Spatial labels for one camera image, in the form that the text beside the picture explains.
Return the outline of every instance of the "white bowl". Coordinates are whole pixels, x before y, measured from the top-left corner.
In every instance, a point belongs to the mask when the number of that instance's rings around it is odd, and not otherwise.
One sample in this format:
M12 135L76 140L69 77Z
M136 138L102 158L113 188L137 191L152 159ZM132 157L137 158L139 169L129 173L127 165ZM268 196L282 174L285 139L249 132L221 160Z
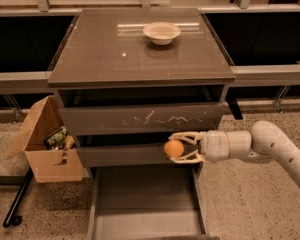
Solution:
M181 34L178 26L169 22L154 22L143 28L143 33L157 45L167 45Z

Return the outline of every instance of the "cabinet top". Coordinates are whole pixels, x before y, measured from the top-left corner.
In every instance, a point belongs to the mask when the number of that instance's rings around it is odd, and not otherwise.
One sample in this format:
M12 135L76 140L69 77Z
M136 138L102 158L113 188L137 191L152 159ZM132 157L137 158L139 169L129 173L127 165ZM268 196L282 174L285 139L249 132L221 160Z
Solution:
M153 22L181 29L159 46L143 34ZM83 10L48 81L50 87L104 88L222 83L234 75L196 9Z

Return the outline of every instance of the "metal table leg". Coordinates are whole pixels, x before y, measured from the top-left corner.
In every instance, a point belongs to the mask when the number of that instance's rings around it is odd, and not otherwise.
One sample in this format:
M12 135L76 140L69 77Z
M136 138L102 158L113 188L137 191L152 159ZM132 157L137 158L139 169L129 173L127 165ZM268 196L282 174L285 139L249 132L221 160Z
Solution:
M291 85L282 86L280 91L277 94L277 97L273 101L273 106L280 114L283 113L283 110L281 109L281 103L282 103L284 97L286 96L287 92L289 91L290 87L291 87Z
M21 204L22 198L26 193L26 190L31 182L31 179L33 177L33 172L31 168L28 170L26 176L24 177L24 180L22 182L22 185L19 188L19 191L10 207L10 210L7 214L6 219L3 222L3 227L8 228L11 226L18 226L22 223L22 216L16 216L16 213L18 211L19 205Z
M236 120L242 120L243 116L240 110L240 107L238 105L237 99L235 97L232 96L227 96L226 101L228 103L228 106L231 110L231 113L233 114L234 118Z

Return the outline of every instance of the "terrazzo floor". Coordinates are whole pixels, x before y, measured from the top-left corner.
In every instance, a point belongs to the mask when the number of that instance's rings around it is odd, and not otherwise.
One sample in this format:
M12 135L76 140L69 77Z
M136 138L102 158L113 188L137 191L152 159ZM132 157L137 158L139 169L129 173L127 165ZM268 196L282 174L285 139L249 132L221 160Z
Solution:
M249 130L258 120L277 124L300 148L300 101L283 103L283 114L271 102L242 102L243 120L235 120L225 106L220 130ZM23 155L5 155L22 120L11 124L10 111L0 111L0 175L24 175ZM300 240L300 188L274 161L251 164L228 160L206 163L199 178L211 236L228 240ZM17 186L0 186L0 240L85 239L92 198L92 180L38 184L33 179L21 203L19 226L3 228Z

